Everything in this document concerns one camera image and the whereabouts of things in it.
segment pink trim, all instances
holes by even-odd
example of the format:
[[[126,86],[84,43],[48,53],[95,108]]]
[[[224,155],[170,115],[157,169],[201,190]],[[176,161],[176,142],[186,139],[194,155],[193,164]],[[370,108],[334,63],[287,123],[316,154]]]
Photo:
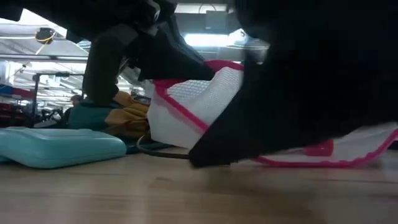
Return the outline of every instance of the pink trim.
[[[206,64],[210,68],[212,68],[215,72],[218,72],[219,70],[225,67],[229,67],[235,70],[243,70],[242,65],[224,60],[207,61]],[[195,125],[197,125],[200,128],[200,130],[206,132],[207,129],[209,128],[209,126],[206,123],[204,123],[201,119],[196,117],[193,113],[191,113],[179,102],[171,98],[169,94],[167,94],[168,88],[170,88],[174,84],[181,82],[184,82],[184,80],[154,80],[155,91],[168,104],[170,104],[176,110],[181,112],[181,114],[184,115],[184,117],[186,117]],[[271,159],[267,159],[262,156],[258,157],[257,159],[253,159],[253,161],[267,164],[272,167],[353,167],[364,164],[382,154],[392,144],[395,138],[398,138],[398,129],[393,131],[392,134],[384,141],[384,143],[377,150],[370,152],[366,154],[364,157],[357,158],[353,161],[280,162],[280,161],[273,161]],[[308,156],[325,156],[325,157],[331,156],[333,154],[333,140],[329,140],[317,146],[306,147],[304,149],[304,153]]]

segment wooden floor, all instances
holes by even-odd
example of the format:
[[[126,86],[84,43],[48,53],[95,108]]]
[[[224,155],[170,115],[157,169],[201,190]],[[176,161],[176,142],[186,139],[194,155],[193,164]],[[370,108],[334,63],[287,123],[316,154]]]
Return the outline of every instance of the wooden floor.
[[[57,170],[2,165],[0,223],[396,224],[398,154],[346,170],[192,170],[146,155]]]

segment turquoise case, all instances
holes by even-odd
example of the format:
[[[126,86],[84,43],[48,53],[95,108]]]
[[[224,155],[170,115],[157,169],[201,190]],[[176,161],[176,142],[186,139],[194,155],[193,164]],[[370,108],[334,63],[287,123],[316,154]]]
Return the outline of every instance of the turquoise case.
[[[114,136],[89,129],[0,129],[0,162],[51,169],[122,157],[126,145]]]

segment ceiling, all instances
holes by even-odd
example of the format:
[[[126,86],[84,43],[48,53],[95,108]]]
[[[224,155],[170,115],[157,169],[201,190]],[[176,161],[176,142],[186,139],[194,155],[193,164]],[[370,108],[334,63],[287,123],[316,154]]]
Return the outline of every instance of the ceiling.
[[[177,24],[183,36],[194,33],[206,32],[206,11],[224,11],[226,1],[212,0],[213,4],[179,4],[176,9]],[[239,28],[236,19],[229,19],[228,24],[235,31]],[[57,31],[54,41],[46,46],[38,43],[34,35],[41,27],[50,27]],[[39,55],[69,55],[87,57],[90,42],[82,41],[74,44],[65,39],[67,31],[58,25],[24,10],[19,22],[0,19],[0,54],[39,54]],[[193,46],[205,59],[224,59],[242,61],[242,45],[232,46]],[[264,51],[263,45],[258,45],[254,50]],[[7,60],[1,63],[12,63],[12,68],[18,71],[25,61]],[[59,63],[59,62],[30,62],[26,64],[23,72],[16,72],[9,82],[18,88],[33,89],[32,76],[35,73],[70,72],[84,73],[85,63]],[[122,91],[137,89],[142,91],[141,83],[137,81],[137,70],[126,69],[119,77],[118,87]],[[71,106],[69,98],[80,93],[83,77],[53,78],[42,77],[39,84],[38,101],[41,107],[68,107]]]

